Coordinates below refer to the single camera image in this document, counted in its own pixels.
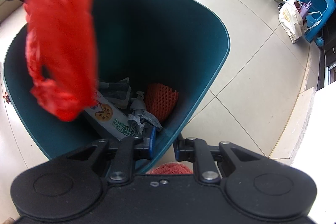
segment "stool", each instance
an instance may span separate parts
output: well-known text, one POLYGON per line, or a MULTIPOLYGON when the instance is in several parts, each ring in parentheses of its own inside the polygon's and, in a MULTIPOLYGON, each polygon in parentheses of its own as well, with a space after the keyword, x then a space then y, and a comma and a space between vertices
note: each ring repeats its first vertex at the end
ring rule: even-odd
MULTIPOLYGON (((311 42, 314 36, 318 33, 319 30, 322 29, 323 25, 326 23, 326 21, 329 19, 329 17, 335 10, 336 3, 334 2, 334 0, 299 0, 299 1, 304 3, 308 3, 309 1, 311 1, 312 5, 310 7, 309 12, 321 12, 323 15, 320 24, 306 31, 304 34, 306 39, 309 42, 311 42)), ((320 14, 308 15, 306 19, 307 19, 307 27, 311 27, 315 22, 321 19, 321 15, 320 14)))

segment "white tote bag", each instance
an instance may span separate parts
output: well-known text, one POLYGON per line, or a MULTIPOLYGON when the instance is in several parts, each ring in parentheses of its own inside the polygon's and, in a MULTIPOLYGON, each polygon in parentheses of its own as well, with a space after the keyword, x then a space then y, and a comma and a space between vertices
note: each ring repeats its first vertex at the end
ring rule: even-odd
POLYGON ((309 13, 308 15, 319 13, 321 15, 321 19, 315 22, 315 24, 312 25, 311 27, 307 28, 307 26, 303 24, 302 17, 294 4, 294 2, 298 0, 282 0, 282 1, 284 1, 285 4, 280 9, 279 21, 282 27, 285 29, 286 33, 289 35, 293 44, 307 30, 314 28, 322 21, 321 12, 309 13))

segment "tiled floor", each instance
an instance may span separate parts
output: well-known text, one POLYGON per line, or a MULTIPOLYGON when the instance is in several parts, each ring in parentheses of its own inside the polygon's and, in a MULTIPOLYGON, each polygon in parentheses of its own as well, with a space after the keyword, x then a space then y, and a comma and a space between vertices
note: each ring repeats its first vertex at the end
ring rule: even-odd
MULTIPOLYGON (((223 21, 231 50, 182 133, 184 137, 203 138, 212 145, 228 140, 269 156, 295 104, 310 45, 304 40, 294 45, 289 42, 279 26, 278 4, 273 0, 196 1, 223 21)), ((24 16, 20 8, 1 23, 1 63, 10 41, 24 25, 24 16)), ((318 75, 318 67, 312 69, 318 75)), ((9 199, 12 179, 46 158, 20 123, 13 106, 4 101, 0 103, 0 146, 0 196, 7 198, 0 199, 1 223, 17 216, 9 199)), ((172 160, 170 149, 160 162, 172 160)))

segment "red fuzzy fabric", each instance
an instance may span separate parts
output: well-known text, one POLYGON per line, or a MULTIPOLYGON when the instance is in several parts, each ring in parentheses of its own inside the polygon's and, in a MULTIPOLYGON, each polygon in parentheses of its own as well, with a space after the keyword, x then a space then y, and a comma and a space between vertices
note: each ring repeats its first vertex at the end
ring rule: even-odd
POLYGON ((179 162, 168 162, 148 172, 150 175, 184 175, 192 173, 186 165, 179 162))

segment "blue round object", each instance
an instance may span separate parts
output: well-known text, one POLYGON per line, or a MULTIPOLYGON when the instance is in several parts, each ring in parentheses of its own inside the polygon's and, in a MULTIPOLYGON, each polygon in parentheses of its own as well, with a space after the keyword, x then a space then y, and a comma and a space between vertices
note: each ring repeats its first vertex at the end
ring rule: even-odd
POLYGON ((322 37, 318 37, 316 38, 316 45, 319 47, 319 48, 322 48, 324 46, 324 40, 322 37))

